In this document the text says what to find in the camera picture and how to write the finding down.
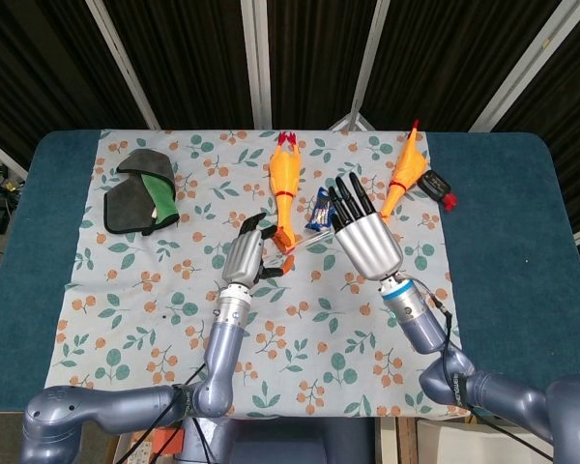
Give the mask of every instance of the robot wrist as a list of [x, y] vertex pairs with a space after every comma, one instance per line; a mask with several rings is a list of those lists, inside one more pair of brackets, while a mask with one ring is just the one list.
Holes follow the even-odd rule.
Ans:
[[249, 289], [241, 283], [231, 283], [219, 294], [217, 309], [213, 311], [215, 322], [244, 329], [250, 308]]

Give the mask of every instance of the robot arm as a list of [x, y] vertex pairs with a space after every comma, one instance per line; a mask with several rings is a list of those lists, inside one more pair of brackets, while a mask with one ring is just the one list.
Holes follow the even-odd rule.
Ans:
[[457, 346], [446, 342], [415, 283], [397, 273], [401, 249], [374, 213], [357, 176], [351, 173], [350, 181], [363, 211], [343, 181], [335, 181], [341, 198], [334, 188], [329, 196], [337, 214], [333, 216], [337, 240], [360, 274], [380, 281], [385, 305], [415, 350], [440, 353], [419, 378], [425, 394], [440, 404], [479, 407], [516, 423], [554, 445], [554, 462], [580, 464], [580, 375], [565, 377], [543, 392], [505, 375], [476, 371]]
[[85, 421], [94, 421], [111, 434], [143, 430], [174, 398], [173, 406], [159, 426], [185, 416], [188, 396], [182, 386], [129, 391], [93, 391], [67, 386], [45, 389], [32, 398], [24, 412], [20, 462], [74, 462], [79, 455], [81, 425]]
[[280, 268], [265, 268], [262, 262], [264, 241], [276, 233], [276, 226], [256, 229], [261, 213], [249, 217], [241, 226], [223, 268], [228, 282], [219, 294], [215, 323], [211, 327], [209, 346], [204, 355], [209, 375], [193, 389], [193, 410], [196, 416], [218, 418], [232, 406], [232, 374], [241, 351], [245, 325], [251, 306], [249, 289], [260, 278], [283, 275]]
[[96, 422], [105, 432], [121, 434], [169, 425], [186, 416], [217, 418], [232, 405], [232, 374], [236, 366], [251, 304], [249, 289], [260, 278], [281, 276], [279, 268], [265, 268], [264, 241], [276, 226], [257, 230], [265, 214], [248, 218], [232, 243], [222, 277], [228, 283], [219, 294], [215, 323], [204, 355], [205, 381], [188, 386], [160, 386], [129, 391], [91, 391], [79, 387], [51, 387], [26, 407], [20, 462], [74, 462], [81, 446], [81, 425]]

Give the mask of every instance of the green cloth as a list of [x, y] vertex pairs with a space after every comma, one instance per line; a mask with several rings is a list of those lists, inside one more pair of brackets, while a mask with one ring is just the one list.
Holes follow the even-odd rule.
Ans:
[[174, 191], [167, 182], [147, 174], [142, 174], [142, 181], [155, 202], [155, 208], [157, 209], [155, 225], [163, 223], [173, 215], [178, 215], [176, 203], [174, 202]]

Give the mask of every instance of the blue wrapper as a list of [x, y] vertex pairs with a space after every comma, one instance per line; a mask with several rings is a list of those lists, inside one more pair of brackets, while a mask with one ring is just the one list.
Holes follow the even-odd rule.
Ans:
[[323, 229], [330, 228], [331, 216], [334, 212], [335, 208], [329, 199], [329, 193], [324, 187], [320, 187], [316, 195], [316, 204], [311, 212], [309, 222], [305, 225], [305, 229], [320, 232]]

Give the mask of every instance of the gray cloth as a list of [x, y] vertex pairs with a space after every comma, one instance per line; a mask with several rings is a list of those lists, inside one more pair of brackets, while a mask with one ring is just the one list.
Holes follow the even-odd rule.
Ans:
[[105, 229], [113, 234], [142, 232], [149, 235], [178, 220], [178, 215], [168, 217], [156, 224], [153, 211], [155, 200], [142, 180], [142, 175], [154, 176], [165, 181], [172, 190], [172, 200], [176, 198], [174, 171], [167, 155], [149, 149], [133, 150], [129, 157], [116, 168], [117, 172], [129, 173], [127, 180], [109, 190], [103, 199], [103, 222]]
[[109, 190], [103, 202], [103, 222], [105, 229], [112, 234], [139, 232], [155, 223], [155, 202], [139, 175], [129, 176], [125, 182]]

